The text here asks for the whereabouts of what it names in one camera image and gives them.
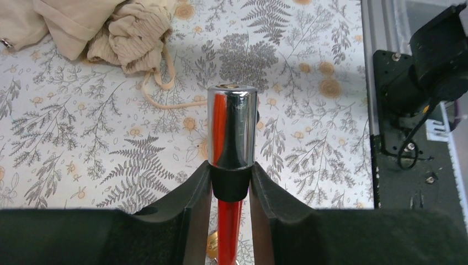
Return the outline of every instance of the beige cloth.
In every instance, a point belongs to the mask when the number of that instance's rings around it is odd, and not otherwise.
[[[124,0],[0,0],[0,39],[16,50],[47,31],[59,52],[75,60]]]
[[[88,59],[120,65],[125,73],[158,72],[175,8],[176,0],[129,0],[90,41]]]

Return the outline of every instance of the chrome cylinder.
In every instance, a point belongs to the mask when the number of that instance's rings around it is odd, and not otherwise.
[[[219,169],[254,165],[257,90],[221,84],[208,89],[208,162]]]

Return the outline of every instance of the beige cord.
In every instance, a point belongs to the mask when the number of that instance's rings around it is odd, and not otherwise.
[[[174,79],[176,78],[176,70],[174,68],[174,62],[172,61],[171,54],[167,50],[166,46],[164,45],[162,49],[162,53],[164,55],[164,59],[167,64],[167,71],[169,72],[169,75],[171,77],[171,81],[169,83],[163,84],[161,80],[161,74],[160,72],[156,72],[155,74],[155,81],[156,84],[164,91],[170,90],[174,86]],[[146,72],[145,74],[145,79],[143,80],[143,85],[141,86],[141,91],[143,92],[143,96],[145,96],[146,100],[153,106],[159,109],[180,109],[180,108],[188,108],[188,107],[194,107],[194,106],[203,106],[207,105],[207,101],[200,101],[200,102],[192,102],[192,103],[183,103],[183,104],[177,104],[177,105],[162,105],[157,102],[155,102],[151,96],[148,94],[148,91],[146,90],[146,85],[148,84],[150,80],[151,72]]]

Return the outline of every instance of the floral tablecloth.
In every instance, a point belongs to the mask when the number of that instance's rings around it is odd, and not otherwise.
[[[373,207],[360,1],[179,1],[173,27],[176,84],[151,84],[154,100],[255,86],[256,157],[271,178],[315,208]],[[142,80],[67,61],[50,36],[2,50],[0,208],[133,213],[183,183],[207,158],[206,106],[157,109]],[[238,261],[253,264],[244,204]],[[213,199],[211,231],[215,214]]]

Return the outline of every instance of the bolt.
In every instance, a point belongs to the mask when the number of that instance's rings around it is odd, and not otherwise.
[[[432,183],[434,183],[434,182],[435,182],[435,178],[434,178],[434,177],[428,177],[428,178],[426,179],[426,183],[427,183],[427,184],[432,184]]]
[[[394,60],[395,62],[399,61],[401,58],[401,53],[399,52],[396,52],[392,55],[392,60]]]
[[[405,152],[409,153],[409,152],[411,152],[411,151],[413,151],[413,150],[414,150],[414,144],[413,144],[412,142],[410,142],[410,143],[406,146]]]

